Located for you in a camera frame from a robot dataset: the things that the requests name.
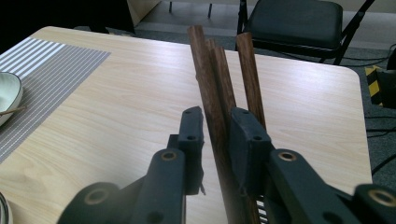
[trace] dark wooden stick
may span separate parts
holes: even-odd
[[[230,70],[227,64],[223,47],[214,47],[210,50],[210,60],[215,71],[220,105],[225,118],[227,133],[231,123],[231,109],[236,107],[235,97],[233,95],[233,83],[230,78]]]
[[[222,115],[214,69],[209,59],[209,50],[202,26],[190,27],[188,34],[228,222],[250,223],[244,211],[246,208],[244,200],[239,195],[238,184],[233,177],[227,151],[228,136],[225,118]]]
[[[262,92],[260,91],[259,75],[257,73],[251,33],[238,35],[236,37],[236,46],[238,47],[239,61],[244,78],[248,110],[256,116],[262,127],[266,129],[264,110],[262,108]]]
[[[210,50],[212,50],[212,49],[214,49],[216,47],[215,39],[207,39],[205,41],[205,43],[206,43],[208,52],[210,52]]]
[[[236,107],[235,97],[233,95],[233,83],[230,77],[227,58],[223,47],[214,47],[210,49],[210,60],[215,70],[218,95],[223,111],[223,117],[226,121],[227,133],[230,133],[231,109]],[[245,220],[250,224],[259,224],[260,216],[257,207],[257,199],[254,196],[242,198],[245,210]]]

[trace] striped placemat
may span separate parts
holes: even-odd
[[[0,55],[0,72],[20,77],[21,105],[0,127],[0,162],[37,128],[109,55],[28,37]]]

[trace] black chair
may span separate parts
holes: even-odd
[[[248,18],[247,0],[240,0],[237,33],[251,32],[258,49],[334,59],[339,64],[374,0],[366,0],[342,29],[343,9],[317,0],[259,0]]]

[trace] white bowl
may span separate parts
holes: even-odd
[[[20,105],[23,95],[21,80],[14,74],[0,73],[0,112],[15,109]],[[12,113],[0,116],[0,126]]]
[[[12,224],[12,212],[6,198],[0,192],[0,224]]]

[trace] wooden table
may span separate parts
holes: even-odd
[[[35,38],[111,55],[1,165],[0,191],[15,223],[55,223],[82,188],[121,188],[146,174],[178,132],[181,112],[202,106],[188,45],[54,27]],[[247,108],[238,55],[226,52],[236,101]],[[352,193],[372,181],[356,73],[257,55],[268,133],[302,153],[324,180]],[[189,196],[187,223],[226,223],[206,126],[207,196]]]

